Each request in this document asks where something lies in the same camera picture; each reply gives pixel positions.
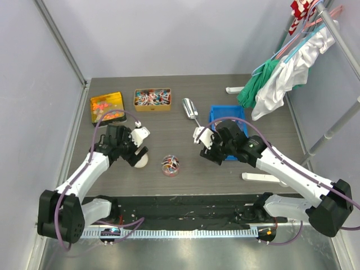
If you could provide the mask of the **beige jar lid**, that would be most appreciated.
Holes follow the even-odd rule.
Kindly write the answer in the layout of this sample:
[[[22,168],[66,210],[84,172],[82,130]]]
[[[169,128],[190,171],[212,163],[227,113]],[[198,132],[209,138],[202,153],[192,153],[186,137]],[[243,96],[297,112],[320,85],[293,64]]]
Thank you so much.
[[[135,168],[143,168],[147,165],[149,162],[149,156],[148,154],[144,154],[141,159],[135,164]]]

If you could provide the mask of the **clear plastic jar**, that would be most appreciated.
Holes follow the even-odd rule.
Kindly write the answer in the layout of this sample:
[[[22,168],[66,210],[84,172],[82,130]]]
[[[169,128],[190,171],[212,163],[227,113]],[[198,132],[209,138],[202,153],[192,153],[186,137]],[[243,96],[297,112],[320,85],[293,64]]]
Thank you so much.
[[[180,169],[179,159],[174,155],[167,155],[161,162],[161,169],[168,177],[175,177]]]

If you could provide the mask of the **silver metal scoop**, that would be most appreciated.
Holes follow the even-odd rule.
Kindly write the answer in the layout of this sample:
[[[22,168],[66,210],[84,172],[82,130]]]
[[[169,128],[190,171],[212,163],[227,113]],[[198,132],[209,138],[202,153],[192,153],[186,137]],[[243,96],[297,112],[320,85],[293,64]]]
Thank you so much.
[[[194,120],[198,127],[200,127],[200,123],[197,119],[198,117],[198,111],[194,105],[194,103],[189,98],[183,98],[182,99],[182,105],[185,110],[185,113],[187,117],[191,120]]]

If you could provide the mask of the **gold tin of lollipops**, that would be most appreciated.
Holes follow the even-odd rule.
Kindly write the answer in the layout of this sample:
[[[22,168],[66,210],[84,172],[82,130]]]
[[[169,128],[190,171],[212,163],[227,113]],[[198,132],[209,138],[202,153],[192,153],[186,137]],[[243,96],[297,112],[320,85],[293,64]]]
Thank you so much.
[[[170,88],[136,89],[134,108],[138,112],[170,111],[172,93]]]

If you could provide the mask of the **gold tin of star candies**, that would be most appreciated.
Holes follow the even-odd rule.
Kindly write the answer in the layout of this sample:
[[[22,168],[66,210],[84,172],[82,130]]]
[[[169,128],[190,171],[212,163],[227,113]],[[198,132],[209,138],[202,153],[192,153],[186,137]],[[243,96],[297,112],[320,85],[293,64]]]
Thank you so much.
[[[113,122],[125,122],[127,120],[124,110],[123,95],[121,92],[102,94],[90,98],[91,122],[95,127],[98,121],[105,115],[100,126]]]

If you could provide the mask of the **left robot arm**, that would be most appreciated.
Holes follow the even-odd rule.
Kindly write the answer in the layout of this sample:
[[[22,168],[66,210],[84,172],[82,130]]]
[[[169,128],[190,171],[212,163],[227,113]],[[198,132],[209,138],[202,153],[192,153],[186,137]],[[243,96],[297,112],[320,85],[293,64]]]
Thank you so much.
[[[109,124],[105,134],[92,144],[80,167],[55,190],[45,190],[39,198],[37,233],[61,243],[76,243],[84,229],[98,221],[114,224],[120,208],[114,197],[98,195],[84,203],[98,178],[122,158],[133,168],[144,167],[149,158],[143,146],[150,131],[139,122],[134,129]]]

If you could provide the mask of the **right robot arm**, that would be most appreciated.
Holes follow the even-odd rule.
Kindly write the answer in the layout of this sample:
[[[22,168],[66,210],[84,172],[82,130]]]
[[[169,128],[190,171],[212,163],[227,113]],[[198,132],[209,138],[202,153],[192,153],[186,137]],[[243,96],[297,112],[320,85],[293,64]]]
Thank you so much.
[[[272,217],[285,217],[308,222],[317,232],[335,237],[344,227],[357,205],[352,199],[349,183],[334,182],[305,169],[272,146],[257,132],[248,137],[238,126],[238,118],[222,117],[215,129],[210,125],[197,127],[194,143],[204,145],[200,155],[218,165],[228,156],[260,169],[291,187],[300,198],[264,193],[254,205],[254,215],[260,222]]]

